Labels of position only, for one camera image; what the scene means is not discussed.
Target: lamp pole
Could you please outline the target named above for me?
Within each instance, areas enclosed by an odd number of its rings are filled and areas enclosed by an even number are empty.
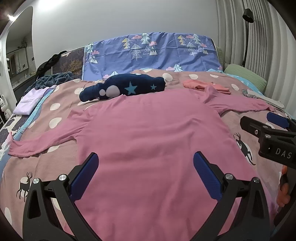
[[[247,51],[248,51],[248,42],[249,42],[249,23],[246,21],[247,37],[246,37],[246,50],[244,52],[244,60],[242,61],[242,66],[246,65]]]
[[[246,65],[246,58],[247,58],[247,52],[248,52],[248,42],[249,42],[249,23],[254,22],[254,16],[252,11],[249,8],[246,8],[244,10],[243,19],[246,21],[246,50],[244,52],[244,60],[242,61],[242,66],[245,67]]]

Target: white figurine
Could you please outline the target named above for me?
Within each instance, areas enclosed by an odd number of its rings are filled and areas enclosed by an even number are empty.
[[[11,110],[8,108],[8,103],[7,103],[7,100],[5,99],[4,95],[1,95],[0,107],[1,107],[1,110],[5,114],[5,118],[8,120],[11,117],[12,113],[11,113]]]

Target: black lamp head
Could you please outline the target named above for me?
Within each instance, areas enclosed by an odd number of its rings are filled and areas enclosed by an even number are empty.
[[[248,23],[253,23],[254,22],[254,16],[253,16],[253,13],[252,13],[252,11],[251,11],[251,9],[249,9],[249,8],[246,8],[245,10],[244,10],[244,14],[243,14],[243,19],[245,20],[245,21],[247,21]]]

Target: metal screw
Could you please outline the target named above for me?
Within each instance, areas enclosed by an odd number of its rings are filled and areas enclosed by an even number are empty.
[[[34,183],[34,184],[39,183],[39,178],[34,178],[33,183]]]
[[[65,180],[66,178],[67,178],[67,176],[66,176],[65,174],[62,174],[62,175],[59,176],[59,180],[60,180],[60,181],[63,181],[63,180]]]
[[[259,182],[260,182],[260,179],[259,179],[258,177],[254,177],[254,178],[253,178],[253,181],[254,181],[255,183],[259,183]]]
[[[230,173],[227,173],[227,174],[225,175],[225,177],[226,177],[227,180],[232,180],[232,179],[233,179],[233,175],[230,174]]]

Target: blue gripper pad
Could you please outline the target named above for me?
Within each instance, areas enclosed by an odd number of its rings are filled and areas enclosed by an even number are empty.
[[[211,198],[220,201],[222,198],[221,183],[211,170],[208,162],[198,152],[193,156],[193,165]]]
[[[82,197],[98,167],[99,158],[98,155],[94,153],[89,157],[87,163],[83,166],[71,183],[71,193],[69,197],[72,202],[79,200]]]
[[[284,129],[289,127],[289,122],[285,117],[274,114],[272,112],[268,112],[266,117],[269,122],[276,124]]]

